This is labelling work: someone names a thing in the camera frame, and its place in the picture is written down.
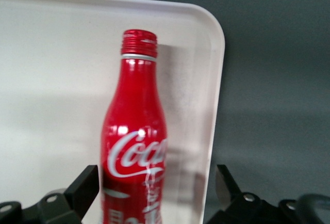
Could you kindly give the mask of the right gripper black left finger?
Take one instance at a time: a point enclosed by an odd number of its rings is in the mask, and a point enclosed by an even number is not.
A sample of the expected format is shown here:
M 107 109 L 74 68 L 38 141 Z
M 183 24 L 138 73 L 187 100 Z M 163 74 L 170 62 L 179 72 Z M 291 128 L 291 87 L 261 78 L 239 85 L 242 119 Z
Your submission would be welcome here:
M 68 188 L 54 190 L 30 207 L 2 202 L 1 223 L 82 223 L 99 190 L 98 166 L 89 165 Z

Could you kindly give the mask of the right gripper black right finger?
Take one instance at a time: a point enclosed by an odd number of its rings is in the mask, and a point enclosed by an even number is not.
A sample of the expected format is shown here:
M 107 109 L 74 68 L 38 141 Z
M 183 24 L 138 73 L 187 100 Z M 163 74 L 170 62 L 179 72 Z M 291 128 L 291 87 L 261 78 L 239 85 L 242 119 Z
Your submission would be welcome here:
M 271 205 L 254 193 L 240 190 L 225 165 L 216 168 L 216 193 L 221 207 L 207 223 L 299 223 L 293 199 Z

